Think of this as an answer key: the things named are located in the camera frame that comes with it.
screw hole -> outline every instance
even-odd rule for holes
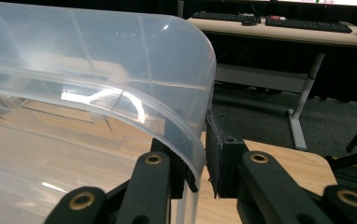
[[[82,210],[91,206],[94,200],[94,195],[91,192],[83,191],[71,199],[69,206],[72,210]]]
[[[258,163],[267,163],[269,161],[269,159],[262,154],[252,154],[250,156],[252,161],[258,162]]]
[[[357,207],[357,192],[348,189],[341,189],[336,194],[342,202]]]
[[[146,163],[148,164],[158,164],[159,162],[162,161],[162,157],[158,156],[158,155],[150,155],[146,158]]]

black keyboard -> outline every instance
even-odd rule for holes
[[[325,21],[299,21],[299,20],[271,20],[267,18],[265,20],[267,26],[287,27],[303,30],[317,30],[328,31],[337,33],[351,33],[352,30],[344,24],[339,22],[325,22]]]
[[[215,12],[195,12],[192,15],[192,18],[214,21],[257,21],[258,23],[261,23],[261,18],[258,16],[245,16],[241,14],[226,14]]]

computer mouse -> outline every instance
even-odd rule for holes
[[[244,25],[244,26],[257,25],[257,21],[251,21],[251,20],[242,21],[242,25]]]

desk leg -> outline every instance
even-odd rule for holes
[[[184,16],[184,1],[178,0],[178,17],[183,18]]]
[[[299,150],[307,150],[307,144],[305,143],[305,138],[302,132],[299,118],[304,109],[304,105],[307,101],[307,97],[309,96],[310,90],[312,89],[313,83],[315,82],[316,75],[318,74],[319,68],[321,67],[321,62],[323,61],[323,58],[323,53],[319,53],[316,56],[315,62],[310,68],[309,75],[301,91],[301,97],[300,101],[298,102],[297,108],[295,110],[289,109],[289,118],[290,124],[292,126],[295,148]]]

transparent plastic bin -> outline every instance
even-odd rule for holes
[[[42,223],[81,186],[114,189],[152,138],[199,186],[215,63],[180,18],[0,3],[0,223]],[[187,196],[177,223],[193,222]]]

